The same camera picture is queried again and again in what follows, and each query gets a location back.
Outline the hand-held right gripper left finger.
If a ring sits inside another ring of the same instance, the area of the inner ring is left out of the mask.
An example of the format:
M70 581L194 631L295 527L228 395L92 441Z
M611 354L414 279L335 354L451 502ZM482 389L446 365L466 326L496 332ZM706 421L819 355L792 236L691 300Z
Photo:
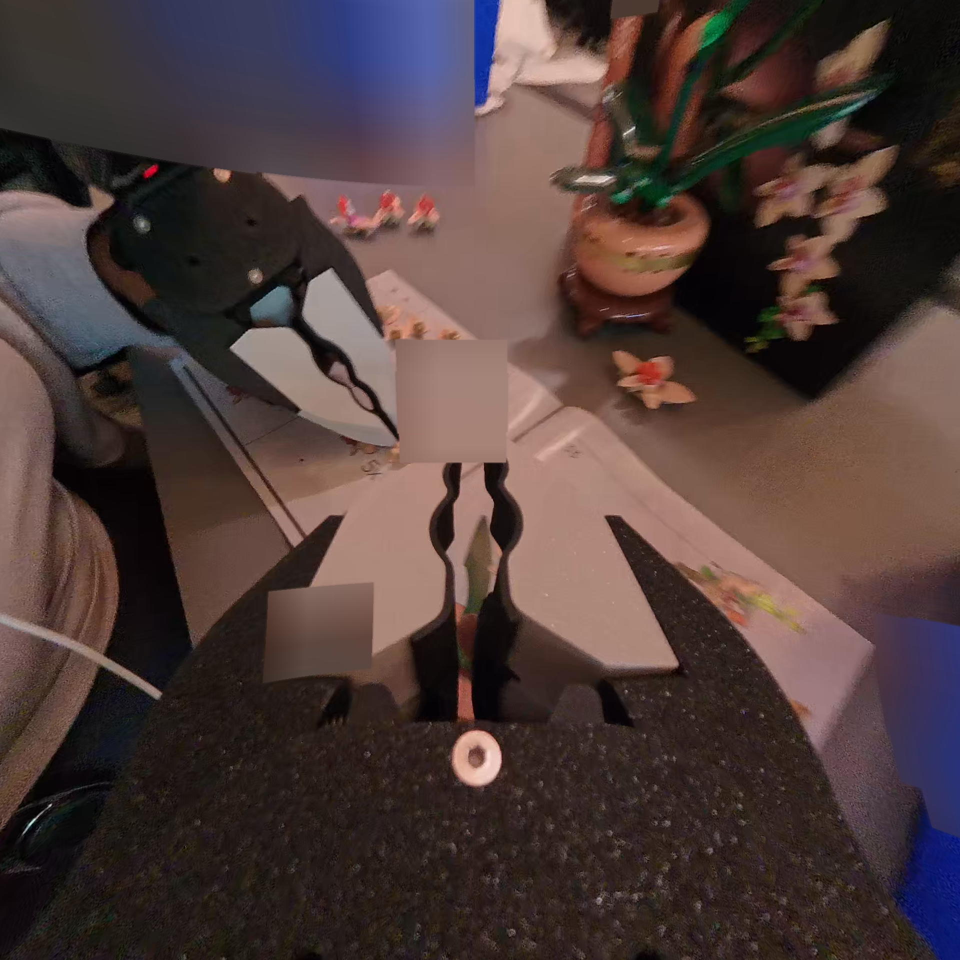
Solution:
M381 685L425 720L456 719L454 503L461 464L416 463L347 511L309 589L321 672Z

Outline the person's left forearm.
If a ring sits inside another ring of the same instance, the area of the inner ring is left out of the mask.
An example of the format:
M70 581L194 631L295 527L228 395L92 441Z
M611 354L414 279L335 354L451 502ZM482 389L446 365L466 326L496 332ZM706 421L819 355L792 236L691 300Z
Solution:
M176 355L174 341L135 319L95 272L87 240L98 215L51 195L3 191L3 299L78 373L130 348Z

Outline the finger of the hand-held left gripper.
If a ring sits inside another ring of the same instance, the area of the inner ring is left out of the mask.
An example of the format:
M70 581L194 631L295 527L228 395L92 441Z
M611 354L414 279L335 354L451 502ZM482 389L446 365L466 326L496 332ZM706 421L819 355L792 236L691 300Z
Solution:
M307 422L378 448L397 443L395 361L377 334L362 336L332 373L322 371L308 342L289 327L246 330L230 351Z
M301 309L309 345L330 357L325 371L346 397L346 408L366 433L396 433L396 362L382 329L335 270L307 286Z

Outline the toy brick instruction booklet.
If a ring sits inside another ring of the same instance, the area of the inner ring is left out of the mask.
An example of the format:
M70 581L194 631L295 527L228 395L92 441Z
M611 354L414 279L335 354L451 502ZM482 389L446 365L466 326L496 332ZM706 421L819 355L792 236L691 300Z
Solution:
M171 368L291 546L327 518L344 517L376 480L403 468L386 450L240 396L190 359L177 358ZM872 644L679 497L593 414L562 407L514 366L508 398L509 462L543 465L677 569L741 633L822 753ZM473 546L492 510L482 465L465 464L448 549L460 603L470 582L492 587L498 546L490 537L484 553Z

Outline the white hoodie drawstring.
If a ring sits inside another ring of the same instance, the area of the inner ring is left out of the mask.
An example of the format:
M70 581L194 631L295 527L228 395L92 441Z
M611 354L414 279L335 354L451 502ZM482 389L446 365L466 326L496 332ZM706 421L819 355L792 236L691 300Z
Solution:
M32 622L10 616L6 613L1 613L1 624L7 629L17 631L20 634L30 636L43 642L48 642L59 647L60 649L68 651L71 654L82 657L88 662L96 665L99 669L112 674L155 701L162 699L162 690L156 688L146 679L139 677L133 671L127 669L116 661L69 636L39 626Z

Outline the small pink toy petal piece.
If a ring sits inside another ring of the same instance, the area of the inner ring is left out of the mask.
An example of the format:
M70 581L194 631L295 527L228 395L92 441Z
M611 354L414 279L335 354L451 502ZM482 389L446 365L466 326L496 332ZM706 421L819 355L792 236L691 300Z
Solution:
M337 200L336 213L329 219L331 227L336 228L344 236L369 238L379 227L376 217L369 217L357 212L353 201L346 195L340 195Z

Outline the black toy brick box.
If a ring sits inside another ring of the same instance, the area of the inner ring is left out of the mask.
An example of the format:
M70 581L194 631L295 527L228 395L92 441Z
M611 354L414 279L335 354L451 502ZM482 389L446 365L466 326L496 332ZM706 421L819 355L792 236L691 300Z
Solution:
M744 91L761 109L789 105L804 95L820 60L859 32L890 20L877 69L890 72L894 83L855 115L846 140L822 159L839 164L898 147L894 168L882 182L889 207L862 221L838 247L841 273L823 286L838 322L817 327L804 342L779 340L752 356L810 399L827 390L908 307L937 292L958 258L958 7L956 1L824 2ZM717 203L722 176L697 189L712 228L701 256L677 284L676 301L739 349L756 334L762 311L775 303L777 275L767 265L783 255L790 236L817 232L812 219L753 226L749 191L774 178L785 157L769 150L749 159L736 211Z

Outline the person's beige hoodie torso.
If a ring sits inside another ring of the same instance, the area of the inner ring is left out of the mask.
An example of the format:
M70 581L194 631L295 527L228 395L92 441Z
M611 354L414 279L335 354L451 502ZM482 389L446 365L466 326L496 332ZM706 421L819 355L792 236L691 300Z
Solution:
M1 345L1 612L104 653L119 597L100 518L54 476L54 409L42 379ZM86 702L97 665L1 628L1 824L34 788Z

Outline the large cream red toy flower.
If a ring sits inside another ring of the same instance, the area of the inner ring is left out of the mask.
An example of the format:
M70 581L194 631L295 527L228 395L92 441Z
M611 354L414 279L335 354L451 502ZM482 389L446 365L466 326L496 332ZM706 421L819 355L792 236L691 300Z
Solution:
M642 359L628 351L615 350L611 361L617 373L616 386L648 410L697 402L696 394L674 379L674 362L669 356Z

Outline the grey desk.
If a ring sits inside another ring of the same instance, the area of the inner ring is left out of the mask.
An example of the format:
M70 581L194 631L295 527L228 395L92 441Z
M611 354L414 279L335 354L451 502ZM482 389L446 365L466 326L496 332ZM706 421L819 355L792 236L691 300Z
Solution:
M548 184L579 159L586 109L521 88L475 126L472 189L427 186L434 238L355 247L397 271L565 405L598 416L666 485L868 640L875 617L958 619L958 317L916 304L891 337L815 402L802 402L700 323L581 340L556 292L570 198ZM699 401L629 412L609 351L668 354ZM128 354L190 640L290 549L168 354ZM897 773L874 667L827 742L824 765L870 865L899 886L919 794Z

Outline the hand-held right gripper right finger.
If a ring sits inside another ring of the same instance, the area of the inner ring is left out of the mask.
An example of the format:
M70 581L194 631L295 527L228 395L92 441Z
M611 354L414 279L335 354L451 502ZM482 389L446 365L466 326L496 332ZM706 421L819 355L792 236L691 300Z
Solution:
M478 612L478 717L545 722L564 694L681 664L612 527L538 462L485 463L499 558Z

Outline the crumpled white paper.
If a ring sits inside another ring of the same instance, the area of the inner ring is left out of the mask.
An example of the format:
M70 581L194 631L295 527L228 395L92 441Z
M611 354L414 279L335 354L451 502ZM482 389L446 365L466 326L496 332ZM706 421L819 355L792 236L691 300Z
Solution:
M578 2L500 1L489 99L482 117L500 109L514 86L595 88L606 71L597 38Z

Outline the toy brick orchid in pot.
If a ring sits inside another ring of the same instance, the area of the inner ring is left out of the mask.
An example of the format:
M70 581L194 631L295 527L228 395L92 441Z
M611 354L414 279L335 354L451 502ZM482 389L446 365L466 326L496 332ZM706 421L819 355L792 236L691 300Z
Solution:
M767 266L774 300L744 341L759 354L839 325L829 290L841 276L836 251L888 208L883 185L900 148L823 159L891 85L878 64L892 18L821 58L788 97L770 89L774 67L825 2L795 2L736 56L752 5L707 2L694 17L690 2L661 2L655 13L615 19L584 160L552 174L551 184L577 198L565 281L623 302L671 294L699 258L712 221L694 191L708 181L730 210L750 201L757 230L814 221L814 233L788 236Z

